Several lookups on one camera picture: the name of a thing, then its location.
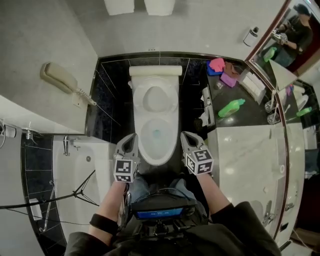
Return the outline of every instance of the green bottle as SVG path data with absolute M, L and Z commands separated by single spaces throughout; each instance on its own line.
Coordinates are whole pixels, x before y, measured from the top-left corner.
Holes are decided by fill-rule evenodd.
M 306 107 L 306 108 L 300 110 L 299 112 L 297 112 L 297 113 L 296 113 L 296 116 L 297 116 L 297 117 L 302 117 L 303 115 L 311 112 L 311 110 L 312 110 L 312 107 L 311 107 L 311 106 L 310 106 L 310 107 Z
M 225 118 L 237 112 L 240 109 L 240 106 L 246 102 L 245 99 L 240 98 L 233 101 L 230 101 L 223 109 L 218 112 L 219 117 Z
M 276 47 L 271 47 L 265 55 L 263 55 L 263 60 L 264 62 L 270 61 L 270 59 L 275 55 L 277 48 Z

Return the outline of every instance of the wristband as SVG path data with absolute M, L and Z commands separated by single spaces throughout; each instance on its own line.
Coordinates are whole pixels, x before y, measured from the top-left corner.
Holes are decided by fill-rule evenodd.
M 114 220 L 96 213 L 92 216 L 90 225 L 113 236 L 118 232 L 118 224 Z

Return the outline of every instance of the toilet lid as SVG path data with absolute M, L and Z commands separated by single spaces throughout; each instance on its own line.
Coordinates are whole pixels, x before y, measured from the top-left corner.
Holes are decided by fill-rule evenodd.
M 152 76 L 137 86 L 133 104 L 139 111 L 155 114 L 173 112 L 178 106 L 178 94 L 168 80 Z

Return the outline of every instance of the black cap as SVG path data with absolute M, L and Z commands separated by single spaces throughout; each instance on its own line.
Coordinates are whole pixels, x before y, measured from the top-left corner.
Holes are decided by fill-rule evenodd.
M 301 3 L 295 5 L 293 7 L 293 9 L 295 9 L 298 12 L 298 14 L 304 14 L 304 15 L 307 15 L 307 16 L 311 16 L 311 13 L 310 13 L 309 9 L 305 5 L 303 5 Z

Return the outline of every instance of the toilet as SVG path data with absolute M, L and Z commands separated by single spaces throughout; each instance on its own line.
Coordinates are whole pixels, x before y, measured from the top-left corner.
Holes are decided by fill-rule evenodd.
M 182 67 L 131 66 L 129 73 L 139 152 L 150 165 L 163 165 L 177 145 Z

